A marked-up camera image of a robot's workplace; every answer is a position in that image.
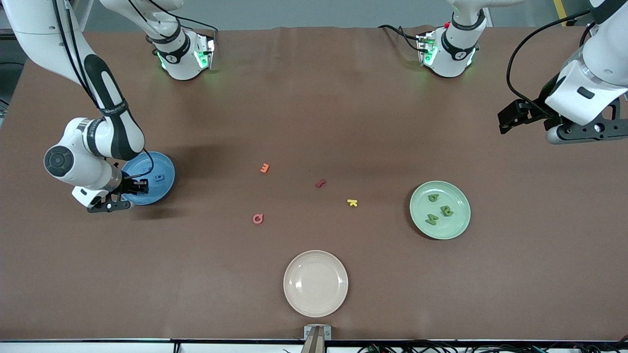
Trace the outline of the blue round plate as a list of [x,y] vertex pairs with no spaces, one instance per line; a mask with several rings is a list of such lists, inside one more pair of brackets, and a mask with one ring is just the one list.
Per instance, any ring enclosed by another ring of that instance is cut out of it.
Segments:
[[[137,179],[147,179],[147,194],[123,194],[123,199],[133,201],[135,205],[151,205],[166,197],[174,185],[176,170],[168,156],[160,152],[142,153],[123,166],[123,172]],[[163,174],[164,181],[154,182],[153,175]]]

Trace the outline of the green round plate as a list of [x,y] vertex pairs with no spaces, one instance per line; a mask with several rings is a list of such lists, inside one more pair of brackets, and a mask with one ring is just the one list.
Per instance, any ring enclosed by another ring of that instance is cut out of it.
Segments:
[[[427,195],[439,194],[436,202],[430,202]],[[448,205],[454,211],[445,217],[441,206]],[[427,237],[436,240],[454,239],[461,235],[471,223],[471,205],[465,194],[455,185],[446,181],[429,181],[417,187],[409,203],[410,215],[415,226]],[[437,226],[427,224],[428,214],[437,215]]]

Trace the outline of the brown table cover mat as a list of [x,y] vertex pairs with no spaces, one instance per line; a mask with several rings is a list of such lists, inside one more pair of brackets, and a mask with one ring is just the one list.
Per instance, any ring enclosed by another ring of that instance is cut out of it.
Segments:
[[[628,141],[550,145],[541,122],[500,134],[529,32],[487,29],[442,79],[383,29],[221,31],[212,71],[188,82],[141,33],[88,33],[148,150],[176,165],[166,199],[111,214],[43,165],[96,109],[27,62],[0,128],[0,339],[292,339],[312,320],[282,281],[309,250],[347,269],[319,320],[339,339],[628,335]],[[454,239],[411,219],[435,180],[471,205]]]

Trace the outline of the cream round plate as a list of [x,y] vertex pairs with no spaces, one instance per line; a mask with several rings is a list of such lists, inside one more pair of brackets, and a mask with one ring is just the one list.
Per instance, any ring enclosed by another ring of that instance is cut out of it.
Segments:
[[347,270],[327,251],[305,251],[287,266],[283,290],[296,312],[313,319],[326,317],[337,311],[347,297]]

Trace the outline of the white table edge rail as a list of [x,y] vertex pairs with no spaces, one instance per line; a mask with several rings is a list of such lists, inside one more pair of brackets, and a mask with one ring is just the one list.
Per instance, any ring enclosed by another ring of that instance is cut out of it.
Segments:
[[[0,353],[301,353],[303,339],[0,340]],[[628,353],[619,340],[329,340],[327,353]]]

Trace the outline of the grey table edge bracket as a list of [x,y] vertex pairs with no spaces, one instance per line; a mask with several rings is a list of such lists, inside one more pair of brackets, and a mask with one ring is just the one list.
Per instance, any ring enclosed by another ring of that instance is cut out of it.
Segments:
[[327,341],[332,340],[332,327],[323,324],[304,326],[301,353],[327,353]]

